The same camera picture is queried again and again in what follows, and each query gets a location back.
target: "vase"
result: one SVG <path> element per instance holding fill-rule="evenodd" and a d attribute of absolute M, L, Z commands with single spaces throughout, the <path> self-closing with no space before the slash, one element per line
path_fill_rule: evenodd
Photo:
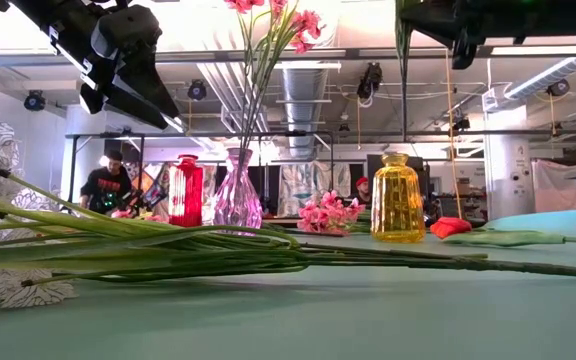
<path fill-rule="evenodd" d="M 417 243 L 426 234 L 419 180 L 407 160 L 406 154 L 383 155 L 385 166 L 375 174 L 371 233 L 379 241 Z"/>
<path fill-rule="evenodd" d="M 183 227 L 201 226 L 204 172 L 194 155 L 180 155 L 170 167 L 169 221 Z"/>
<path fill-rule="evenodd" d="M 252 150 L 243 152 L 239 148 L 228 149 L 226 166 L 228 173 L 217 191 L 215 203 L 215 225 L 234 225 L 261 228 L 263 212 L 259 196 L 248 177 L 248 163 Z"/>

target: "pink glass vase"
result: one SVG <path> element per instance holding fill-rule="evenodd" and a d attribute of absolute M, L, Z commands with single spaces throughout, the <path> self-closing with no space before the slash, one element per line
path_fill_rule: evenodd
<path fill-rule="evenodd" d="M 194 155 L 180 155 L 179 165 L 170 167 L 168 212 L 170 223 L 177 226 L 201 226 L 204 171 Z"/>
<path fill-rule="evenodd" d="M 235 225 L 259 229 L 261 227 L 262 209 L 259 197 L 248 177 L 248 162 L 251 150 L 244 152 L 244 159 L 239 159 L 240 149 L 228 149 L 226 165 L 228 173 L 216 195 L 215 225 Z M 243 161 L 241 170 L 239 162 Z"/>

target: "metal air duct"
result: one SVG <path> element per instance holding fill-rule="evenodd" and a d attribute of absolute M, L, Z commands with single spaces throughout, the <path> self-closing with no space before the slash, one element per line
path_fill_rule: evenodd
<path fill-rule="evenodd" d="M 315 131 L 315 122 L 321 114 L 320 100 L 326 90 L 328 70 L 325 69 L 284 69 L 284 100 L 288 129 L 291 131 Z M 299 158 L 313 157 L 315 154 L 312 136 L 291 137 L 290 155 Z"/>
<path fill-rule="evenodd" d="M 492 113 L 515 109 L 523 105 L 528 97 L 574 73 L 576 73 L 576 58 L 571 57 L 519 85 L 492 88 L 482 95 L 484 111 Z"/>

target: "person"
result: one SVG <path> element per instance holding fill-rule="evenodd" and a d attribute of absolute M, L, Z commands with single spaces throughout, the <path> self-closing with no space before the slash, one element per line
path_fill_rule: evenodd
<path fill-rule="evenodd" d="M 112 150 L 106 155 L 108 165 L 93 170 L 81 188 L 80 205 L 94 212 L 105 214 L 119 205 L 119 199 L 132 190 L 128 171 L 121 164 L 123 156 Z"/>
<path fill-rule="evenodd" d="M 355 183 L 357 187 L 357 194 L 354 195 L 359 201 L 359 205 L 366 205 L 366 207 L 372 206 L 372 194 L 370 193 L 370 185 L 368 184 L 368 178 L 362 176 Z"/>

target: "light blue surface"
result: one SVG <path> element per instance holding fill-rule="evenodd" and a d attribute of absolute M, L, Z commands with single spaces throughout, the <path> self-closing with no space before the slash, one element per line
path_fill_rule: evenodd
<path fill-rule="evenodd" d="M 576 244 L 520 249 L 342 246 L 576 265 Z M 79 282 L 59 306 L 0 310 L 0 359 L 576 360 L 576 279 L 313 268 L 136 287 Z"/>
<path fill-rule="evenodd" d="M 576 237 L 576 210 L 509 216 L 489 222 L 489 229 L 533 230 Z"/>

